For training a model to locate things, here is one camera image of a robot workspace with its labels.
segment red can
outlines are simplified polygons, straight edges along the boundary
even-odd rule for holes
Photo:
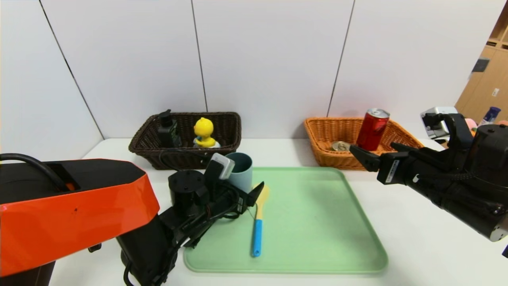
[[[379,108],[371,108],[365,113],[362,129],[358,134],[356,145],[368,151],[375,151],[381,142],[390,114]]]

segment soap dispenser bottle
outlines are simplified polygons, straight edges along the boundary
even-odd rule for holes
[[[161,112],[159,115],[161,125],[157,129],[157,135],[164,148],[182,147],[182,139],[178,133],[178,124],[171,116],[171,109]]]

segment yellow rubber duck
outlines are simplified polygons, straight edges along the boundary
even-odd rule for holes
[[[213,123],[204,117],[201,117],[194,125],[194,147],[199,148],[219,148],[220,144],[210,137],[213,133]]]

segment wooden cabinet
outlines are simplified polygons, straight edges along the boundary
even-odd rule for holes
[[[475,72],[455,104],[467,118],[479,123],[489,107],[501,108],[497,120],[508,120],[508,5],[505,5],[481,56],[490,62]]]
[[[455,107],[464,116],[478,123],[490,106],[496,106],[501,108],[497,120],[507,120],[508,51],[485,47],[482,56],[490,58],[487,69],[472,75]]]

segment brown wicker basket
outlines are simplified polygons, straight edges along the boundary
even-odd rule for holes
[[[161,147],[157,136],[161,122],[157,115],[148,118],[129,144],[129,151],[147,159],[157,170],[205,169],[208,159],[214,153],[226,155],[235,152],[240,146],[241,120],[235,112],[172,113],[172,116],[178,123],[181,148]],[[194,148],[194,125],[201,117],[212,121],[212,137],[220,143],[220,148]]]
[[[363,118],[307,118],[305,129],[310,138],[314,157],[320,166],[346,170],[365,170],[362,164],[349,151],[332,151],[334,141],[355,144],[362,127]],[[409,132],[394,121],[388,121],[379,147],[373,153],[381,155],[395,152],[391,142],[398,142],[415,148],[423,145]]]

